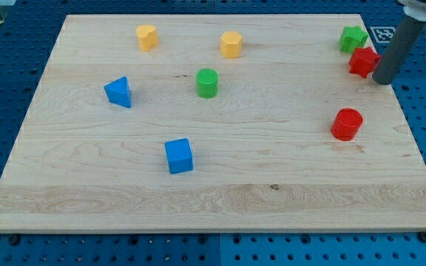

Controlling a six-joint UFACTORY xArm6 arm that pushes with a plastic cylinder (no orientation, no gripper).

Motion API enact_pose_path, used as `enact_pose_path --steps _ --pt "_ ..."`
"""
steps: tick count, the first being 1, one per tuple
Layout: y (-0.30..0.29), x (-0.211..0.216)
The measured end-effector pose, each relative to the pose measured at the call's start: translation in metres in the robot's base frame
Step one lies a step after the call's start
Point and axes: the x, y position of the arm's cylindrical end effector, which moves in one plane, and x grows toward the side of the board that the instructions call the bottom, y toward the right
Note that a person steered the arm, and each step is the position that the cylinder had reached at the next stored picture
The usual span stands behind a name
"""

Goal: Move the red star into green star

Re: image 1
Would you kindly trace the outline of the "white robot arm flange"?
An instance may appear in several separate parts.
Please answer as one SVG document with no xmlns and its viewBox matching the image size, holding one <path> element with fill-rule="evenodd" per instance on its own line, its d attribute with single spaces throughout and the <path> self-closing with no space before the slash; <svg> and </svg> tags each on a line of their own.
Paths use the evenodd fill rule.
<svg viewBox="0 0 426 266">
<path fill-rule="evenodd" d="M 426 22 L 426 0 L 397 0 L 402 4 L 405 15 Z"/>
</svg>

